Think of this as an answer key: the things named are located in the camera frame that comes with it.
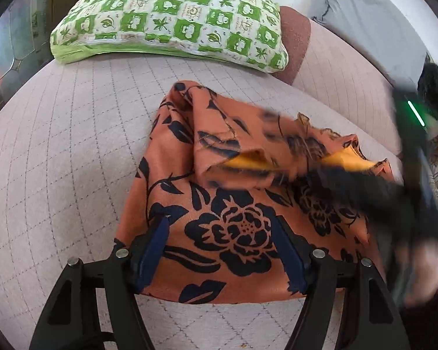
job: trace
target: blue gripper pad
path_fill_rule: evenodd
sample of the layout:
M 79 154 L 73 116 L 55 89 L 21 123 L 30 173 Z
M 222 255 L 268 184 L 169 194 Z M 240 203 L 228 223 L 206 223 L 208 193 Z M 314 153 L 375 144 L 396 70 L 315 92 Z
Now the blue gripper pad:
M 168 218 L 164 217 L 159 223 L 159 226 L 154 232 L 150 242 L 146 246 L 144 256 L 140 261 L 138 278 L 135 281 L 135 287 L 138 293 L 141 293 L 145 287 L 151 284 L 157 265 L 159 264 L 159 260 L 164 252 L 168 233 Z
M 304 263 L 293 247 L 284 228 L 276 221 L 271 225 L 271 240 L 281 258 L 284 271 L 287 273 L 290 290 L 306 293 L 308 284 L 305 280 Z

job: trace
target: green and white checkered pillow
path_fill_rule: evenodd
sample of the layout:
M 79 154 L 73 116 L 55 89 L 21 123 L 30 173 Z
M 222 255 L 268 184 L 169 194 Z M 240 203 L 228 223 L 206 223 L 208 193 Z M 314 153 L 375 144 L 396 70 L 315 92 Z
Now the green and white checkered pillow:
M 51 49 L 63 63 L 103 52 L 145 52 L 271 73 L 288 62 L 271 0 L 80 0 L 52 32 Z

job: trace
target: black fur object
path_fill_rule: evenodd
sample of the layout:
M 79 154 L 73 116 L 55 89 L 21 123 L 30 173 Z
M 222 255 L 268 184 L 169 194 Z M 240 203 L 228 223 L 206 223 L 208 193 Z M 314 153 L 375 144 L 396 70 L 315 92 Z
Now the black fur object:
M 438 120 L 438 65 L 428 60 L 418 81 L 418 95 L 429 109 L 429 114 Z

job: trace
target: folded cloth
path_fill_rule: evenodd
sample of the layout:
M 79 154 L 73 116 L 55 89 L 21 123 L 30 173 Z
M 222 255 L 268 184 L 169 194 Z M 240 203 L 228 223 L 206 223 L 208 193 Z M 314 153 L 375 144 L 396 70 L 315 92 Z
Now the folded cloth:
M 355 135 L 180 81 L 162 100 L 150 139 L 116 233 L 129 246 L 154 217 L 168 217 L 167 245 L 143 293 L 196 304 L 301 297 L 271 240 L 279 219 L 335 259 L 367 256 L 381 267 L 365 216 L 318 199 L 305 179 L 348 147 L 350 164 L 354 153 L 366 160 Z M 393 179 L 387 160 L 364 164 Z

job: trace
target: green light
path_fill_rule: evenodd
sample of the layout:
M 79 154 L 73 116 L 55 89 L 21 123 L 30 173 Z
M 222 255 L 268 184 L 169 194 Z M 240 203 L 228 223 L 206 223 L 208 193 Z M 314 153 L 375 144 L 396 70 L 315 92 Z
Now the green light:
M 420 124 L 422 126 L 425 127 L 425 122 L 423 122 L 423 119 L 421 118 L 420 114 L 417 112 L 417 109 L 414 108 L 414 106 L 412 105 L 412 103 L 410 101 L 407 101 L 407 103 L 409 104 L 409 106 L 411 107 L 412 111 L 414 112 L 414 114 L 417 117 L 417 120 L 420 122 Z

